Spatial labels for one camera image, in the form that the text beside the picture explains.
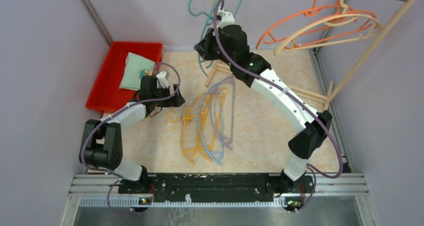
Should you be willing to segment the light blue plastic hanger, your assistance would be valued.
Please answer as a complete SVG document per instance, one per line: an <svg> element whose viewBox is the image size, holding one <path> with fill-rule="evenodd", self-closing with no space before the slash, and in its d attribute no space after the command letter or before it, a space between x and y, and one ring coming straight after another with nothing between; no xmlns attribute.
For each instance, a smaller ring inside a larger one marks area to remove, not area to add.
<svg viewBox="0 0 424 226"><path fill-rule="evenodd" d="M223 104L223 106L224 106L225 101L226 101L226 93L225 93L225 90L223 92L225 94L225 100L224 100L224 104ZM215 152L220 152L221 149L222 149L222 145L217 138L214 138L215 133L214 133L211 121L210 121L209 109L208 109L207 106L201 107L201 100L202 100L202 96L204 94L205 93L203 93L200 96L200 103L199 103L200 104L199 109L202 108L202 111L203 111L202 112L203 116L202 116L201 120L204 121L203 124L202 124L201 132L202 132L202 135L204 137L204 142L206 143L206 145L211 147L212 143L214 143L212 150L215 151ZM216 121L218 119L220 105L221 105L221 99L219 97L215 96L214 99L213 99L213 107L212 107L212 110L213 110L212 118L213 118L214 121ZM212 158L210 158L211 162L213 162L213 163L215 163L219 166L223 165L223 162L222 162L223 158L220 159L219 155L213 155L213 157L214 157L214 160Z"/></svg>

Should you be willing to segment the teal plastic hanger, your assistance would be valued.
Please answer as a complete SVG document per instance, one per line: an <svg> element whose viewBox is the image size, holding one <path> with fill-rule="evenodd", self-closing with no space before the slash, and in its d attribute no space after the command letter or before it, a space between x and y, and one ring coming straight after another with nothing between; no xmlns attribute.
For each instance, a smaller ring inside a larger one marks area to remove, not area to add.
<svg viewBox="0 0 424 226"><path fill-rule="evenodd" d="M209 12L199 11L199 12L197 12L197 13L195 13L195 12L193 12L193 11L192 11L192 2L193 2L193 1L194 1L194 0L188 0L187 10L188 10L189 14L190 14L191 16L193 16L193 17L198 17L198 16L200 16L200 15L205 15L205 16L206 16L206 21L205 21L205 23L204 23L204 25L203 25L202 32L201 32L201 36L200 36L200 39L202 39L202 38L205 36L205 32L206 32L207 28L213 24L213 8L214 8L214 6L216 5L216 3L218 2L218 0L212 0L212 8L210 9L210 11L209 11ZM237 13L238 13L238 11L239 11L239 8L240 8L240 7L241 7L241 5L242 5L242 2L243 2L243 0L238 0L238 4L237 4L237 6L236 6L236 8L235 8L235 10L234 10L234 14L233 14L233 16L234 16L235 18L237 17ZM210 62L209 62L209 64L208 64L207 66L203 66L203 62L205 62L206 60L201 60L200 55L198 55L198 57L197 57L197 61L198 61L198 65L199 65L199 67L200 67L200 69L201 69L202 73L203 73L206 77L209 77L209 75L208 75L208 74L207 74L207 72L206 72L206 69L210 68L210 67L214 64L214 61L210 61Z"/></svg>

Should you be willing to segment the beige plastic hanger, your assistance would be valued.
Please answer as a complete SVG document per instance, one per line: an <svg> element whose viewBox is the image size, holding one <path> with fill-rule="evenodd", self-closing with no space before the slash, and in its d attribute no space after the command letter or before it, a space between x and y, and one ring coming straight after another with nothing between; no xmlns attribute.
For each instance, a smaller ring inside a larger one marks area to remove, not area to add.
<svg viewBox="0 0 424 226"><path fill-rule="evenodd" d="M346 0L337 0L336 2L336 11L334 14L316 20L283 38L274 49L273 54L278 55L282 51L312 49L365 40L374 37L382 30L382 24L373 12L355 10L346 3ZM308 43L297 43L297 38L300 36L356 23L360 23L357 28L347 32L327 36L323 39L314 40Z"/></svg>

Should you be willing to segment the lilac plastic hanger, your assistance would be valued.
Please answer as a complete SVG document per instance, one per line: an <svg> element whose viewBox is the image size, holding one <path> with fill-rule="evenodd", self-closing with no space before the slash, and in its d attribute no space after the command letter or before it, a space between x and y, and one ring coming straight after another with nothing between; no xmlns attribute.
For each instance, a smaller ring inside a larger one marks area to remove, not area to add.
<svg viewBox="0 0 424 226"><path fill-rule="evenodd" d="M222 84L229 84L232 86L232 104L231 104L231 128L230 128L230 137L224 137L224 123L223 121L220 122L220 118L223 116L223 105L224 105L224 101L225 101L225 94L224 94L224 89L221 88ZM212 158L213 160L215 160L215 158L213 157L213 155L219 155L219 158L222 159L224 157L224 147L228 148L229 150L233 150L233 148L231 147L231 144L233 143L233 134L234 134L234 111L235 111L235 91L236 91L236 85L235 85L235 77L234 76L228 76L226 78L224 78L222 81L212 85L207 91L206 93L202 96L201 98L201 107L203 106L207 106L209 109L209 119L212 125L212 129L214 132L214 138L217 138L218 141L221 143L222 145L222 149L220 152L215 152L213 151L213 146L214 143L211 144L211 147L207 146L205 141L204 141L204 137L202 135L202 125L203 122L202 121L202 117L203 117L203 112L202 112L202 108L199 109L198 112L198 133L199 133L199 141L200 141L200 149L201 150L205 150L207 155ZM216 121L213 120L212 116L213 116L213 99L214 97L219 97L221 99L221 105L219 107L219 114L218 114L218 119Z"/></svg>

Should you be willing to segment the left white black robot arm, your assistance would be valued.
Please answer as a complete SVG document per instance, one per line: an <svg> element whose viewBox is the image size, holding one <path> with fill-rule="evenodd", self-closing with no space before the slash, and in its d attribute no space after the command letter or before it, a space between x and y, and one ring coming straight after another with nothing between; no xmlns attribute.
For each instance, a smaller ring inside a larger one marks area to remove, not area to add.
<svg viewBox="0 0 424 226"><path fill-rule="evenodd" d="M165 76L144 76L140 88L117 112L84 125L79 161L90 170L100 170L130 184L138 193L151 187L145 166L128 159L123 153L123 133L147 118L156 109L176 108L185 103L180 84L169 86Z"/></svg>

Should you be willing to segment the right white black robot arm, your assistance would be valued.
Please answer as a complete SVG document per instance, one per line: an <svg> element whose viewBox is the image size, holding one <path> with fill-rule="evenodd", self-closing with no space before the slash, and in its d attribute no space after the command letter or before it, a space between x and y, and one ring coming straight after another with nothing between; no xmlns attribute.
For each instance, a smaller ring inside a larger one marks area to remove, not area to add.
<svg viewBox="0 0 424 226"><path fill-rule="evenodd" d="M227 64L236 79L266 98L290 121L296 135L288 142L291 154L277 187L295 192L301 186L309 158L327 138L333 119L331 113L319 112L304 103L284 84L271 64L250 50L247 34L239 25L219 28L217 36L213 28L209 28L193 48L203 60Z"/></svg>

